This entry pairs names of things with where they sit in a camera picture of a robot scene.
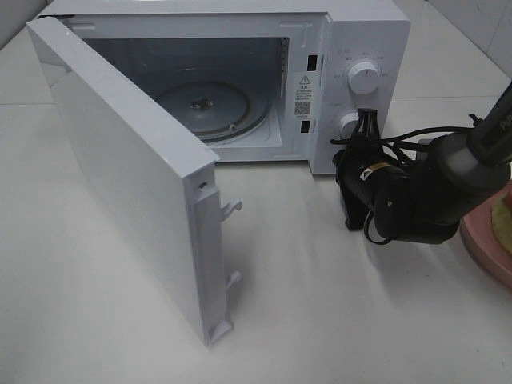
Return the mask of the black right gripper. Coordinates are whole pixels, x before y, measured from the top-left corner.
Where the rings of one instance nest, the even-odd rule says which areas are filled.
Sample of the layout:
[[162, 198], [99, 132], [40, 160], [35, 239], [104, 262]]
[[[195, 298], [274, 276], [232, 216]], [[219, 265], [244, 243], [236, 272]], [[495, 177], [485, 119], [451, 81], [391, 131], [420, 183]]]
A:
[[[378, 112], [358, 108], [354, 138], [380, 139]], [[386, 154], [380, 144], [357, 139], [346, 144], [334, 156], [336, 180], [342, 191], [349, 191], [359, 200], [374, 200], [387, 182], [404, 177], [398, 160]]]

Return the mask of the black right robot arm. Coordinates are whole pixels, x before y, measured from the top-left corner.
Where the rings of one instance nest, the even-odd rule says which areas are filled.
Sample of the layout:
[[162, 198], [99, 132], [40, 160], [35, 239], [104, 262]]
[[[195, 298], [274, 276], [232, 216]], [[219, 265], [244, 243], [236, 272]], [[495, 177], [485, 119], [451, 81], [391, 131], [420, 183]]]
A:
[[346, 227], [376, 245], [441, 244], [461, 219], [511, 176], [511, 88], [473, 125], [437, 126], [384, 138], [374, 109], [358, 110], [333, 156]]

